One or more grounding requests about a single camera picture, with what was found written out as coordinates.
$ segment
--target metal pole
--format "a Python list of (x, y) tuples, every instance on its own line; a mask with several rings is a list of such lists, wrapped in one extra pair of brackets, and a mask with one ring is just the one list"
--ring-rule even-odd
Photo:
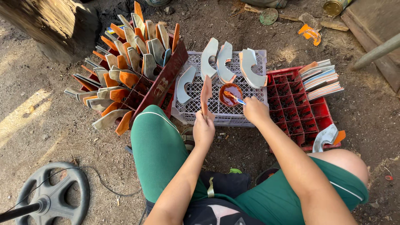
[(5, 221), (23, 216), (23, 215), (27, 215), (29, 213), (33, 213), (36, 212), (40, 209), (40, 204), (39, 203), (34, 203), (34, 204), (30, 204), (18, 209), (14, 209), (14, 210), (10, 210), (6, 213), (0, 214), (0, 223), (3, 223)]
[(392, 37), (391, 39), (387, 40), (385, 43), (381, 44), (380, 46), (372, 49), (372, 51), (368, 52), (367, 54), (363, 55), (360, 59), (358, 59), (353, 66), (354, 70), (359, 70), (364, 66), (372, 63), (376, 59), (390, 53), (391, 51), (400, 47), (400, 34)]

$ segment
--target person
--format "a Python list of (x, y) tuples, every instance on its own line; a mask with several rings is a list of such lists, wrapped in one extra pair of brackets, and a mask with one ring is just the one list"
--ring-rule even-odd
[(368, 170), (350, 151), (306, 154), (269, 116), (256, 97), (245, 98), (245, 117), (274, 150), (281, 170), (235, 198), (208, 198), (199, 179), (214, 139), (214, 123), (196, 113), (195, 147), (187, 153), (177, 128), (155, 105), (133, 123), (132, 150), (147, 205), (145, 224), (258, 225), (357, 224), (350, 211), (368, 201)]

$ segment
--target sandal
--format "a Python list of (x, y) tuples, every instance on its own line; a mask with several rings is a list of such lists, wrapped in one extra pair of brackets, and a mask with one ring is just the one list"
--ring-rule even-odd
[(274, 163), (270, 168), (262, 172), (260, 175), (256, 177), (256, 186), (261, 184), (263, 181), (266, 179), (270, 178), (274, 173), (278, 172), (280, 170), (280, 165), (278, 162)]
[(193, 127), (189, 127), (184, 130), (181, 137), (185, 143), (186, 150), (190, 154), (190, 152), (194, 149)]

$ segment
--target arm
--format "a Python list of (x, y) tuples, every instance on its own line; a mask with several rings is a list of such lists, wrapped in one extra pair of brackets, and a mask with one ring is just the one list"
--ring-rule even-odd
[(304, 221), (310, 224), (357, 224), (350, 211), (314, 161), (274, 122), (268, 107), (256, 97), (246, 98), (244, 115), (261, 132), (300, 199)]
[(214, 123), (205, 120), (201, 111), (196, 113), (193, 137), (194, 149), (174, 178), (161, 193), (145, 224), (181, 225), (192, 198), (201, 167), (214, 139)]

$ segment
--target paintbrush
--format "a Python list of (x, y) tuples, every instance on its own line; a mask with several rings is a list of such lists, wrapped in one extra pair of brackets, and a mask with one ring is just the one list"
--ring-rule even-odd
[(225, 90), (224, 95), (227, 97), (229, 96), (229, 97), (234, 98), (240, 104), (246, 105), (246, 103), (242, 99), (236, 98), (236, 96), (234, 96), (230, 91)]

